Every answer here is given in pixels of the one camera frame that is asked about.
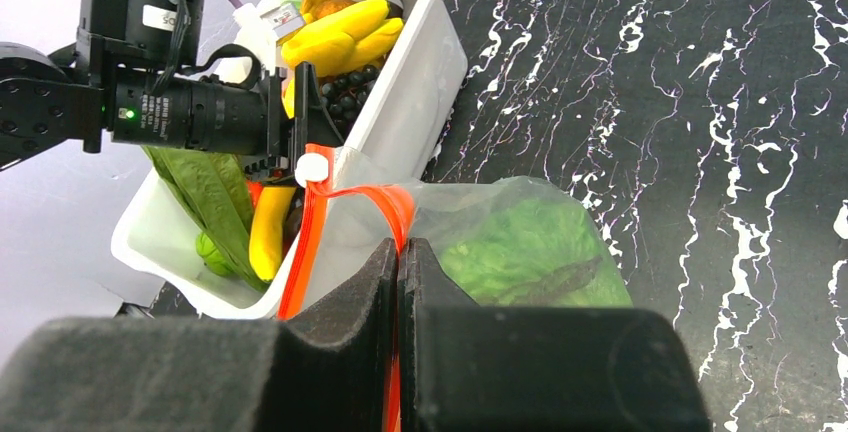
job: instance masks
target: toy banana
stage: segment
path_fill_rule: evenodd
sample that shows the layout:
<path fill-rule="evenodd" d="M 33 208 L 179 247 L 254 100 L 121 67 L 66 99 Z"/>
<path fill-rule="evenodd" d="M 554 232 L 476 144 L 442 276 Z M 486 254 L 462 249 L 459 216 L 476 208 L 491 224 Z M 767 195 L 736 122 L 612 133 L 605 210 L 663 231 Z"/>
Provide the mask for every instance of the toy banana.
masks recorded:
<path fill-rule="evenodd" d="M 260 279 L 269 282 L 283 263 L 283 223 L 295 187 L 265 187 L 256 203 L 250 227 L 250 266 Z"/>
<path fill-rule="evenodd" d="M 283 44 L 283 59 L 291 69 L 311 62 L 318 77 L 359 69 L 395 45 L 403 20 L 390 12 L 386 0 L 364 0 L 317 19 Z"/>
<path fill-rule="evenodd" d="M 307 24 L 355 4 L 355 0 L 303 0 L 300 15 Z"/>

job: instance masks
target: ziplock bag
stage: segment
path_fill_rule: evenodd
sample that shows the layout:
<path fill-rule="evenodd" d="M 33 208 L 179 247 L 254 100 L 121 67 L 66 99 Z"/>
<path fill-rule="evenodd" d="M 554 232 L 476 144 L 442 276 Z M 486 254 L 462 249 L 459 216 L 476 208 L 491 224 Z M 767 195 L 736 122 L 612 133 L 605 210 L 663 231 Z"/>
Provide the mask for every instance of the ziplock bag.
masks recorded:
<path fill-rule="evenodd" d="M 309 145 L 307 153 L 326 158 L 328 178 L 308 182 L 280 318 L 349 279 L 386 237 L 398 253 L 407 237 L 427 239 L 448 277 L 481 305 L 631 305 L 589 214 L 546 181 L 425 184 L 350 148 Z"/>

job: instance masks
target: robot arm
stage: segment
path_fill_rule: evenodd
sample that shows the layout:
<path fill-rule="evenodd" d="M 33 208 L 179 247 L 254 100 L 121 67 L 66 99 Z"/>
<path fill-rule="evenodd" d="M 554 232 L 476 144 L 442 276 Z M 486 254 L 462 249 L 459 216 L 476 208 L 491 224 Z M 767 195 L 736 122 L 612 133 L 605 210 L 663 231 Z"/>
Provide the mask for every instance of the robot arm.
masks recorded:
<path fill-rule="evenodd" d="M 0 170 L 67 139 L 99 153 L 105 129 L 114 142 L 237 154 L 248 178 L 280 184 L 307 141 L 342 144 L 309 64 L 295 71 L 304 87 L 293 120 L 282 73 L 248 49 L 225 45 L 195 66 L 202 15 L 203 0 L 82 0 L 71 46 L 45 56 L 0 43 Z M 175 77 L 231 57 L 251 60 L 240 84 Z"/>

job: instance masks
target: white plastic bin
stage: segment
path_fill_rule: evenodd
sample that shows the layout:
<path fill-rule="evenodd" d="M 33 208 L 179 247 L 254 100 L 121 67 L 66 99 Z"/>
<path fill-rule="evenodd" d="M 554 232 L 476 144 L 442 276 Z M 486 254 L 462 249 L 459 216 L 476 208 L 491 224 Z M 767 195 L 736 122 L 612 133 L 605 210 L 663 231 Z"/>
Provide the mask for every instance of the white plastic bin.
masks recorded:
<path fill-rule="evenodd" d="M 283 1 L 262 0 L 257 9 L 263 12 Z M 389 171 L 418 177 L 447 120 L 468 60 L 442 0 L 400 1 L 406 25 L 346 145 Z M 250 47 L 239 35 L 236 43 Z M 217 73 L 225 80 L 237 80 L 244 71 L 240 62 L 231 59 L 223 61 Z M 112 254 L 133 269 L 171 282 L 210 317 L 273 316 L 297 241 L 263 295 L 241 280 L 208 271 L 195 253 L 198 233 L 168 187 L 151 171 L 115 226 Z"/>

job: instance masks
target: orange zipper seal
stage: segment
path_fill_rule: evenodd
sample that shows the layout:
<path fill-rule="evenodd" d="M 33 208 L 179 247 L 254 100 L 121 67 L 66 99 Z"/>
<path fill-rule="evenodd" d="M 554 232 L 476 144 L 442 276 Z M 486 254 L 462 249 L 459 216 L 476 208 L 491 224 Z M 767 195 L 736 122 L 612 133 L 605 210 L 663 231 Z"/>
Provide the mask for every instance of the orange zipper seal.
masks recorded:
<path fill-rule="evenodd" d="M 329 173 L 324 181 L 307 184 L 303 205 L 303 224 L 300 229 L 301 240 L 298 242 L 291 272 L 288 280 L 286 280 L 286 288 L 280 301 L 280 308 L 277 311 L 277 317 L 283 320 L 297 315 L 303 305 L 309 279 L 312 276 L 312 267 L 315 265 L 315 257 L 321 243 L 321 235 L 324 232 L 324 224 L 327 220 L 329 199 L 355 194 L 362 194 L 371 199 L 389 224 L 392 237 L 395 240 L 398 258 L 406 247 L 409 229 L 415 219 L 415 200 L 406 189 L 395 185 L 360 185 L 333 191 L 332 177 L 335 150 L 330 147 L 307 144 L 306 152 L 316 153 L 326 158 L 329 164 Z M 383 415 L 385 432 L 400 432 L 401 430 L 400 361 L 398 360 L 397 333 L 395 332 L 393 335 L 394 343 L 387 364 L 388 374 L 385 384 L 387 391 Z"/>

